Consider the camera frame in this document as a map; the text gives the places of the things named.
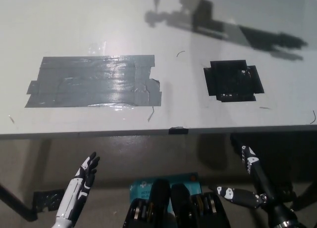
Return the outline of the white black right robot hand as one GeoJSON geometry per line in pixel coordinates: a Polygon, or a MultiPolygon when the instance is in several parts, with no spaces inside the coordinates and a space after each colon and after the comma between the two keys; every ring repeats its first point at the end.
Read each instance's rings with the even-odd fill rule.
{"type": "Polygon", "coordinates": [[[217,186],[216,193],[233,204],[248,208],[259,208],[267,203],[275,202],[276,192],[261,167],[259,157],[247,145],[239,145],[237,149],[257,192],[217,186]]]}

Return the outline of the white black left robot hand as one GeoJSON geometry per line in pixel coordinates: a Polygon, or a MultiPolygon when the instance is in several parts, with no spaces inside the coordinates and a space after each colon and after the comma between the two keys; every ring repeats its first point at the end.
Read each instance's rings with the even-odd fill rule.
{"type": "Polygon", "coordinates": [[[54,228],[75,227],[94,184],[99,160],[100,157],[93,152],[69,182],[56,214],[54,228]]]}

